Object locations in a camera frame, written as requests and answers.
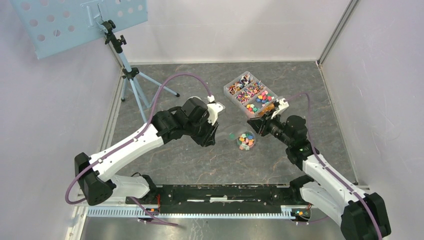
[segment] sorting box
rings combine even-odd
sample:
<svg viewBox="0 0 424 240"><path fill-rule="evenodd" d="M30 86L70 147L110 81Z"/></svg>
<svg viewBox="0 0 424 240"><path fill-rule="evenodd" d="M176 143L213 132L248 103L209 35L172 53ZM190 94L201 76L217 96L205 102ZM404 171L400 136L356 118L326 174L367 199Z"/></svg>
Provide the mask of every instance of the sorting box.
<svg viewBox="0 0 424 240"><path fill-rule="evenodd" d="M224 95L237 105L248 118L258 117L267 106L278 97L263 82L246 71L224 86ZM266 102L258 102L258 97L266 94Z"/></svg>

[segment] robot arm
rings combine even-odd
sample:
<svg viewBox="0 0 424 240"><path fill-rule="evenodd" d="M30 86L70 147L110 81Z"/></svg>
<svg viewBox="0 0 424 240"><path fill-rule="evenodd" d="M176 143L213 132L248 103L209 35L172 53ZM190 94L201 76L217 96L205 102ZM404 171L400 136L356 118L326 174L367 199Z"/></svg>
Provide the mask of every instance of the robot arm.
<svg viewBox="0 0 424 240"><path fill-rule="evenodd" d="M140 129L111 146L91 156L80 153L75 157L75 175L98 162L79 178L78 184L89 205L98 205L110 197L134 196L142 198L150 190L148 176L127 177L115 175L121 168L171 140L190 136L198 145L215 144L218 113L225 107L213 101L204 103L198 97L189 98L183 106L157 112L145 132Z"/></svg>
<svg viewBox="0 0 424 240"><path fill-rule="evenodd" d="M280 115L274 113L272 110L247 123L261 136L271 134L287 145L285 152L290 162L307 174L290 182L294 198L318 207L340 226L346 239L376 239L377 232L361 198L371 210L381 235L389 235L391 228L381 196L359 189L337 172L318 150L315 150L317 155L314 154L307 139L305 119L292 115L286 122L280 122Z"/></svg>

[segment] lavender wall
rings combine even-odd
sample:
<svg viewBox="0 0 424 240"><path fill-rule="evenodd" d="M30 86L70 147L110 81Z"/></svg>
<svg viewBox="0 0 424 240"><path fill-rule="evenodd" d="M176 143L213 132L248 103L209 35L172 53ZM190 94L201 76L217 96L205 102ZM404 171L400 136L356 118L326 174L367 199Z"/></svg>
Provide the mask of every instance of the lavender wall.
<svg viewBox="0 0 424 240"><path fill-rule="evenodd" d="M385 200L390 239L422 239L424 1L363 0L323 64L358 177Z"/></svg>
<svg viewBox="0 0 424 240"><path fill-rule="evenodd" d="M124 51L134 63L316 60L348 3L148 0L148 21L122 31Z"/></svg>
<svg viewBox="0 0 424 240"><path fill-rule="evenodd" d="M0 1L0 239L60 240L73 158L99 146L119 67L103 40L37 60Z"/></svg>

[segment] gray marble floor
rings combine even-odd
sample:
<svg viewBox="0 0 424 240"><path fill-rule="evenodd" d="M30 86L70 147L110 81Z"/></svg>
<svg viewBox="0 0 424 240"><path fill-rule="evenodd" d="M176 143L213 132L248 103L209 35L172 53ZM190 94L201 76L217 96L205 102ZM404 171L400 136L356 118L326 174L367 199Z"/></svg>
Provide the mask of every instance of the gray marble floor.
<svg viewBox="0 0 424 240"><path fill-rule="evenodd" d="M168 76L190 72L200 75L213 92L215 99L226 106L219 116L219 130L246 123L246 115L223 94L223 86L245 71L267 85L279 96L289 97L308 91L312 98L311 132L316 147L327 161L348 180L354 173L334 116L329 96L314 62L245 62L142 65L138 69L163 82ZM156 85L138 78L144 93L152 99ZM206 91L194 78L180 77L168 87L181 94L176 98L168 92L159 97L157 110L181 106L191 96L206 99ZM290 115L306 117L307 99L300 97L290 102L281 119ZM117 143L143 124L134 95L127 91L122 102L112 143ZM200 147L189 137L173 140L134 160L118 174L130 176L134 172L150 175L156 184L230 184L230 183L288 183L302 172L287 159L286 146L272 136L257 137L255 146L241 151L236 142L221 140L214 146Z"/></svg>

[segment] colorful candy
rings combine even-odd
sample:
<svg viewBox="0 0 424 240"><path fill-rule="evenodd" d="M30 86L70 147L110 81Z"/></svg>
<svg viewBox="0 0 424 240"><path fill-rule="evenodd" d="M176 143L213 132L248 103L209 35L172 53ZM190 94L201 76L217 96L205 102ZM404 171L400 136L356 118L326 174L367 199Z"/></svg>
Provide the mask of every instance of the colorful candy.
<svg viewBox="0 0 424 240"><path fill-rule="evenodd" d="M251 112L252 114L256 113L259 109L253 105L253 104L248 104L246 106L247 110L249 110L249 112Z"/></svg>
<svg viewBox="0 0 424 240"><path fill-rule="evenodd" d="M257 81L248 87L246 89L242 90L236 97L241 104L246 103L251 98L253 98L256 94L258 94L260 91L264 89L264 85L261 84L260 81Z"/></svg>
<svg viewBox="0 0 424 240"><path fill-rule="evenodd" d="M253 77L250 74L246 74L239 81L229 86L227 90L231 95L234 95L249 85L251 82L253 82Z"/></svg>
<svg viewBox="0 0 424 240"><path fill-rule="evenodd" d="M250 150L255 144L255 136L251 132L245 132L238 137L237 144L240 150Z"/></svg>
<svg viewBox="0 0 424 240"><path fill-rule="evenodd" d="M263 103L262 107L266 105L266 103L271 102L274 99L274 97L269 93L267 90L263 91L259 96L256 98L256 102Z"/></svg>

